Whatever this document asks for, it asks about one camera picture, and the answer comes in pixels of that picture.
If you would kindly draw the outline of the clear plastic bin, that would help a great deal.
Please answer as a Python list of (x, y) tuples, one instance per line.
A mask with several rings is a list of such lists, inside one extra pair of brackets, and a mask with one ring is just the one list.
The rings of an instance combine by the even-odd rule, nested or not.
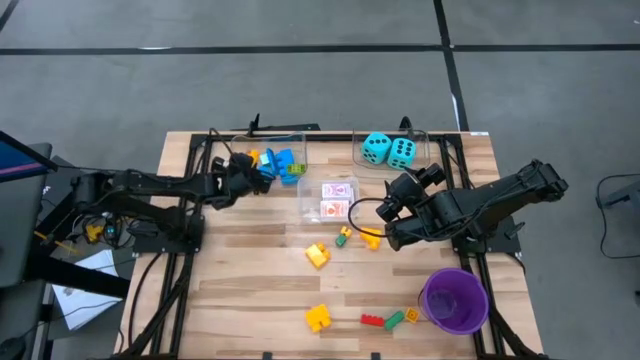
[(357, 176), (369, 179), (392, 180), (407, 169), (419, 169), (430, 164), (429, 137), (425, 132), (420, 130), (376, 132), (387, 135), (392, 142), (396, 138), (408, 138), (412, 140), (417, 146), (413, 163), (404, 170), (398, 170), (388, 166), (387, 158), (383, 163), (378, 165), (369, 163), (361, 154), (361, 145), (367, 136), (373, 132), (365, 133), (354, 131), (352, 133), (352, 160), (354, 163), (354, 173)]
[[(308, 169), (307, 141), (306, 136), (301, 132), (294, 132), (289, 135), (273, 135), (262, 137), (238, 135), (231, 140), (231, 149), (234, 152), (244, 152), (248, 154), (250, 150), (257, 150), (261, 155), (263, 153), (266, 153), (267, 148), (271, 148), (275, 153), (285, 148), (290, 148), (294, 155), (294, 163), (305, 164)], [(271, 168), (269, 164), (262, 165), (260, 159), (257, 165), (258, 168), (260, 168), (261, 166), (267, 166)], [(275, 180), (280, 181), (280, 176), (276, 175)]]

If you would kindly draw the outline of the teal foam die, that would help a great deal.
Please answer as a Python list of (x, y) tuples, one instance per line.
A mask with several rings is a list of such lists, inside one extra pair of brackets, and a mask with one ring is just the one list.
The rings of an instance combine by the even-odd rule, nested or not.
[(404, 170), (410, 167), (416, 155), (417, 146), (408, 138), (396, 138), (391, 144), (387, 157), (387, 165), (391, 168)]
[(367, 136), (361, 145), (362, 156), (371, 164), (383, 163), (390, 151), (391, 139), (380, 132), (373, 132)]

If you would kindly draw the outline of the large yellow two-stud block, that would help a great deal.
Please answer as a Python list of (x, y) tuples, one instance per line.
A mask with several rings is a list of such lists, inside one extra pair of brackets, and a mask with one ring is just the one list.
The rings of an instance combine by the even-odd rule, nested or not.
[(328, 328), (332, 321), (329, 310), (325, 304), (312, 307), (305, 313), (305, 320), (313, 333)]

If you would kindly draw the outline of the small clear plastic box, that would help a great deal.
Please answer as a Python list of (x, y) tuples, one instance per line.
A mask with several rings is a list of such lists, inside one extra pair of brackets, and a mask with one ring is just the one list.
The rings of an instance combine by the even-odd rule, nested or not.
[(304, 177), (297, 184), (297, 198), (299, 214), (306, 223), (338, 223), (346, 222), (348, 215), (344, 219), (323, 220), (320, 216), (320, 202), (322, 198), (321, 186), (323, 183), (349, 183), (353, 188), (353, 199), (349, 201), (350, 206), (359, 198), (359, 182), (355, 177), (341, 179), (312, 179)]

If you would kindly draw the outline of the purple plastic bucket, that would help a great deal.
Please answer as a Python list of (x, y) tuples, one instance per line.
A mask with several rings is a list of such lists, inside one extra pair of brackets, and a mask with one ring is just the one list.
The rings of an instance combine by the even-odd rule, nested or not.
[(473, 334), (488, 319), (488, 295), (480, 280), (458, 268), (443, 268), (431, 274), (418, 302), (428, 320), (453, 335)]

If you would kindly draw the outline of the white paper sheets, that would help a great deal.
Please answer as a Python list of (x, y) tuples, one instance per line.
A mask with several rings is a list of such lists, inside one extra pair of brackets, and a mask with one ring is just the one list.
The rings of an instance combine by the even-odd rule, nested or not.
[[(79, 260), (76, 265), (118, 277), (112, 250), (102, 250)], [(67, 286), (53, 285), (52, 288), (70, 330), (77, 330), (121, 301), (121, 298), (118, 297), (91, 293)]]

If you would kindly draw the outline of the large blue toy block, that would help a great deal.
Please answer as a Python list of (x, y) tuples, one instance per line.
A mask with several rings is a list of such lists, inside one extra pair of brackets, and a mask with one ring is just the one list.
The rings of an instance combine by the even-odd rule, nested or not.
[(294, 155), (290, 148), (275, 153), (271, 148), (266, 149), (269, 165), (275, 175), (288, 176), (287, 167), (294, 163)]

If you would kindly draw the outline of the orange yellow toy block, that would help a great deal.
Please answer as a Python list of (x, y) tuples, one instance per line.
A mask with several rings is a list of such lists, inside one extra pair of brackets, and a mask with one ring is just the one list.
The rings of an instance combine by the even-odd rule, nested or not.
[(360, 238), (366, 243), (371, 250), (378, 250), (381, 242), (383, 231), (374, 228), (362, 228), (360, 230)]

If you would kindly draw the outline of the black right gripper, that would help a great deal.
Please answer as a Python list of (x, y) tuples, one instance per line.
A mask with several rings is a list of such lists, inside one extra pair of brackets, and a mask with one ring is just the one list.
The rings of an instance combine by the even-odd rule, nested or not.
[(405, 171), (391, 183), (385, 183), (386, 195), (376, 213), (385, 222), (391, 222), (403, 208), (409, 209), (428, 195), (425, 189), (431, 184), (427, 171)]

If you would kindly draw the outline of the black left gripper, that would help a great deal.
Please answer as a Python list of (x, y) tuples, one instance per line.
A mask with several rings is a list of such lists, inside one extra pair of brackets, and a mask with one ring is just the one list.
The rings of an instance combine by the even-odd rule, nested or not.
[(215, 157), (211, 165), (214, 175), (218, 176), (218, 190), (210, 200), (216, 210), (231, 207), (239, 197), (252, 192), (254, 195), (267, 194), (271, 188), (272, 179), (259, 179), (261, 171), (257, 164), (252, 164), (252, 159), (245, 153), (233, 152), (228, 165), (224, 160)]

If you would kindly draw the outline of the black side cart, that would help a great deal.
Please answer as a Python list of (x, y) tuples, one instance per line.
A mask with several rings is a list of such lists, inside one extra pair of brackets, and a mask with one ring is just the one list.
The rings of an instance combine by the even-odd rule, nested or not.
[[(32, 149), (49, 158), (52, 146), (41, 143)], [(55, 259), (37, 249), (34, 230), (45, 175), (0, 183), (0, 298), (4, 289), (25, 281), (123, 298), (128, 280)]]

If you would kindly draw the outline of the blue screen monitor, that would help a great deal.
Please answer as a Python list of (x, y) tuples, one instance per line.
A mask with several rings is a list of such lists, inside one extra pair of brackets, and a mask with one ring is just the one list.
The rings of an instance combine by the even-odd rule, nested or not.
[(47, 156), (0, 131), (0, 183), (56, 172)]

